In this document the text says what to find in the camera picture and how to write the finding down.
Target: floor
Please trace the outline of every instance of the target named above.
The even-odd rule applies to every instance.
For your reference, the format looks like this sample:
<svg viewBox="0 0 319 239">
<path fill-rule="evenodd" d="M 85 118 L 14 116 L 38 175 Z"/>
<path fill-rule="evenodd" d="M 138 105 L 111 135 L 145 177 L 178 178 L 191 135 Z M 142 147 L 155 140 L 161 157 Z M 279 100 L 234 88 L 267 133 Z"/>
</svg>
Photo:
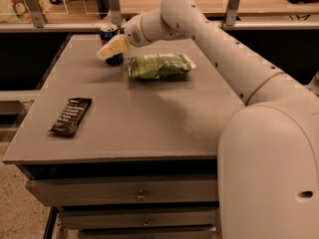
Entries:
<svg viewBox="0 0 319 239">
<path fill-rule="evenodd" d="M 0 160 L 9 145 L 3 141 L 4 130 L 0 130 Z M 15 166 L 0 161 L 0 238 L 42 239 L 47 225 L 50 208 L 44 207 L 25 188 L 27 178 Z M 78 231 L 64 227 L 56 221 L 53 239 L 77 239 Z"/>
</svg>

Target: metal bracket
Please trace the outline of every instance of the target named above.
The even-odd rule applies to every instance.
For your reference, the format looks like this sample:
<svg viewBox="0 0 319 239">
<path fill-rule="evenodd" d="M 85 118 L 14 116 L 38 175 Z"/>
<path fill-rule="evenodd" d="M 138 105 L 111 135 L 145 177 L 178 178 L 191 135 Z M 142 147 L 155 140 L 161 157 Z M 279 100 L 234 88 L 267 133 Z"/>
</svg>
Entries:
<svg viewBox="0 0 319 239">
<path fill-rule="evenodd" d="M 111 22 L 118 27 L 122 26 L 122 14 L 120 0 L 109 0 L 109 5 L 111 9 Z"/>
<path fill-rule="evenodd" d="M 227 11 L 224 18 L 226 26 L 233 26 L 236 23 L 237 11 L 240 0 L 228 0 Z"/>
<path fill-rule="evenodd" d="M 25 2 L 31 14 L 33 25 L 36 28 L 43 28 L 47 23 L 47 19 L 42 14 L 38 0 L 25 0 Z"/>
</svg>

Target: green snack bag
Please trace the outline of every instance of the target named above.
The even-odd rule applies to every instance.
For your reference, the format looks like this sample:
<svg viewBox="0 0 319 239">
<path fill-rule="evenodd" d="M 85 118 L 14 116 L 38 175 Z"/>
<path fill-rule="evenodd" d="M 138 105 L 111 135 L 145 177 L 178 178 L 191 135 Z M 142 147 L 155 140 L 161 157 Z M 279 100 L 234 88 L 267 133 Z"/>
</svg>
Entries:
<svg viewBox="0 0 319 239">
<path fill-rule="evenodd" d="M 154 54 L 128 58 L 131 79 L 165 78 L 187 73 L 194 68 L 194 62 L 185 54 Z"/>
</svg>

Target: blue can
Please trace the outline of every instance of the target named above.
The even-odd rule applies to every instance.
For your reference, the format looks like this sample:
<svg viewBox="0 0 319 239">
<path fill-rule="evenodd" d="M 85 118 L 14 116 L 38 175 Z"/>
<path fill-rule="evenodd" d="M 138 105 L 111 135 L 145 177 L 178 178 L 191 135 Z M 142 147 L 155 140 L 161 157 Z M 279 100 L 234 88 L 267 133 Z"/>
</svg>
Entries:
<svg viewBox="0 0 319 239">
<path fill-rule="evenodd" d="M 110 24 L 100 28 L 100 38 L 102 46 L 106 45 L 113 37 L 120 34 L 120 30 L 115 24 Z M 123 62 L 123 54 L 117 54 L 106 59 L 106 63 L 110 66 L 118 66 Z"/>
</svg>

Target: metal drawer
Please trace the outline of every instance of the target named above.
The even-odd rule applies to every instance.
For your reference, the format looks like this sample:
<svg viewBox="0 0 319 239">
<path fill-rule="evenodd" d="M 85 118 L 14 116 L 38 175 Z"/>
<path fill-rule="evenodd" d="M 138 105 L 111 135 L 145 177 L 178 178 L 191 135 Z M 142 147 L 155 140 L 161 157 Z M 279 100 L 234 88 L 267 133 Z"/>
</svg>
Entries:
<svg viewBox="0 0 319 239">
<path fill-rule="evenodd" d="M 155 230 L 82 231 L 80 239 L 217 239 L 215 228 Z"/>
<path fill-rule="evenodd" d="M 31 180 L 27 189 L 45 206 L 217 201 L 217 179 L 168 175 Z"/>
<path fill-rule="evenodd" d="M 217 225 L 218 207 L 141 208 L 70 211 L 59 214 L 70 229 L 151 228 Z"/>
</svg>

